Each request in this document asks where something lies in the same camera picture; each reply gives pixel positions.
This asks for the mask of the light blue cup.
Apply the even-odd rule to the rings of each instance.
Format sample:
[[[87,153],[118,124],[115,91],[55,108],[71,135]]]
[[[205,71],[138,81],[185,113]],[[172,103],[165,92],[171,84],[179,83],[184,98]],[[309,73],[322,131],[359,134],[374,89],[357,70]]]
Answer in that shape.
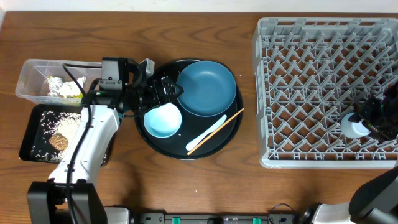
[[[371,132],[361,122],[349,121],[354,113],[345,115],[340,123],[340,129],[344,136],[351,139],[361,138],[369,135]]]

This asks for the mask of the light blue bowl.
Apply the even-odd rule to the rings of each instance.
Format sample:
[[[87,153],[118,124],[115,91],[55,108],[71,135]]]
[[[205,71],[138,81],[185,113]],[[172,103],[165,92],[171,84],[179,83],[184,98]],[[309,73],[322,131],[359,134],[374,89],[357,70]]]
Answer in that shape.
[[[156,138],[171,137],[180,129],[181,125],[182,114],[172,103],[151,109],[144,115],[146,131]]]

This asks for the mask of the dark blue plate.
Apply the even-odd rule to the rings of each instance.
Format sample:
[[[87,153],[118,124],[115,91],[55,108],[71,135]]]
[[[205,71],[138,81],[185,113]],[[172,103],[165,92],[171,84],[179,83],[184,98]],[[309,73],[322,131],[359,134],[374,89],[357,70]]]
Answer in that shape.
[[[233,103],[237,84],[224,65],[199,61],[184,68],[177,78],[183,88],[178,97],[180,105],[195,116],[210,117],[226,111]]]

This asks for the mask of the wooden chopstick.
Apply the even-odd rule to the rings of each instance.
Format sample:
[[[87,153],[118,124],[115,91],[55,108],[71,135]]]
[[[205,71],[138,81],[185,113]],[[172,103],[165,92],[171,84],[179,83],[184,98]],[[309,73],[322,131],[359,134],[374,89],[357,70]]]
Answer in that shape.
[[[187,155],[191,155],[195,152],[200,146],[202,146],[207,140],[212,138],[217,132],[223,129],[227,124],[229,124],[237,115],[241,114],[244,111],[244,108],[240,109],[236,114],[232,115],[229,119],[227,119],[219,128],[217,128],[214,132],[208,134],[198,145],[196,145],[191,151],[187,152]]]

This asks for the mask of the foil snack wrapper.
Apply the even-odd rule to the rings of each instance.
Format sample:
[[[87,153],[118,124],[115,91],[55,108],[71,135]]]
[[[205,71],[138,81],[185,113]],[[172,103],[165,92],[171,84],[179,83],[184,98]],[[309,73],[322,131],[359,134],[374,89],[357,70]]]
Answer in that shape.
[[[47,95],[51,97],[61,97],[58,95],[57,90],[64,83],[62,79],[60,77],[50,76],[50,78],[47,80],[47,83],[49,84],[49,93]]]

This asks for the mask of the brown cookie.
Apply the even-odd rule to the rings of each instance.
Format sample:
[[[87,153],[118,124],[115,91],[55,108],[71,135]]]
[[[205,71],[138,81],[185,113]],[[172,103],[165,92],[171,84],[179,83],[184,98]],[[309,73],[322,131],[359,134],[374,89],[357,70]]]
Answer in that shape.
[[[58,151],[64,151],[68,147],[68,139],[60,133],[54,134],[49,143]]]

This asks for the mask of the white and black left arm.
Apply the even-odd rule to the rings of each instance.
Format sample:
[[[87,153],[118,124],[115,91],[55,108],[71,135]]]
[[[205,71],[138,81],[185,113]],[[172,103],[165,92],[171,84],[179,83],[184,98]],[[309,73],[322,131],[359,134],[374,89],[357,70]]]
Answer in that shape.
[[[78,86],[81,121],[75,137],[45,182],[33,182],[27,193],[32,223],[130,223],[126,207],[105,207],[95,185],[103,157],[124,113],[144,116],[151,109],[177,100],[183,88],[169,77],[154,77],[154,62],[105,57],[101,65],[61,62],[71,68],[99,69],[88,91]]]

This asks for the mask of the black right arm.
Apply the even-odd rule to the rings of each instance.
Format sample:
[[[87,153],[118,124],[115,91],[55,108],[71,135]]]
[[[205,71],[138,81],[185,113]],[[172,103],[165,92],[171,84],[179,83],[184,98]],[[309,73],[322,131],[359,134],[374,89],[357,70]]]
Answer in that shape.
[[[355,139],[370,136],[386,143],[397,136],[397,84],[384,93],[384,99],[368,98],[341,119],[344,136]],[[397,223],[397,166],[360,186],[350,202],[314,205],[298,223]]]

